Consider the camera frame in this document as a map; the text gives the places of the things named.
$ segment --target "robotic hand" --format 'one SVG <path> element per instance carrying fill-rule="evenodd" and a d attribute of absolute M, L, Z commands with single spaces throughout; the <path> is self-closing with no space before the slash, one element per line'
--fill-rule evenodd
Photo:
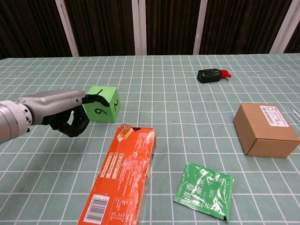
<path fill-rule="evenodd" d="M 89 123 L 82 104 L 109 103 L 100 95 L 87 95 L 81 90 L 51 90 L 20 97 L 17 103 L 0 101 L 0 144 L 29 132 L 30 125 L 50 125 L 53 130 L 76 137 Z M 73 114 L 72 124 L 68 120 Z"/>

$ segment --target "green cube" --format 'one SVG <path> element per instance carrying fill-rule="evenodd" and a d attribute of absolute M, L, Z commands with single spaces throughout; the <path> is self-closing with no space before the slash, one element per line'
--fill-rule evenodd
<path fill-rule="evenodd" d="M 120 111 L 120 98 L 116 87 L 92 86 L 89 95 L 100 95 L 109 103 L 105 107 L 100 102 L 85 104 L 85 111 L 90 121 L 114 123 Z"/>

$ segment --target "red cap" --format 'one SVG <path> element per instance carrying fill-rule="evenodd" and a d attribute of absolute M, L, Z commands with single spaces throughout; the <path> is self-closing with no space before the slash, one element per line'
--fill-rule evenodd
<path fill-rule="evenodd" d="M 227 70 L 221 69 L 221 79 L 231 77 Z"/>

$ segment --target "grid tablecloth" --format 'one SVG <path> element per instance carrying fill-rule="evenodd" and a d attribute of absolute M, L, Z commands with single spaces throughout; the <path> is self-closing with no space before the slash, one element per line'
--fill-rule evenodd
<path fill-rule="evenodd" d="M 206 68 L 232 78 L 201 84 Z M 230 223 L 300 223 L 300 148 L 247 157 L 233 126 L 241 102 L 277 104 L 300 136 L 290 110 L 300 109 L 300 54 L 0 60 L 1 100 L 92 85 L 118 86 L 116 123 L 90 122 L 76 138 L 37 126 L 0 145 L 0 225 L 75 225 L 121 123 L 157 131 L 143 225 L 224 223 L 172 201 L 189 161 L 235 177 Z"/>

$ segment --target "green packet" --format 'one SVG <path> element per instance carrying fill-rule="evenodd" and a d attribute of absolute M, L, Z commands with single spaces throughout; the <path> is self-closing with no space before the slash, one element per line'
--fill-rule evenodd
<path fill-rule="evenodd" d="M 233 176 L 189 162 L 174 201 L 229 221 Z"/>

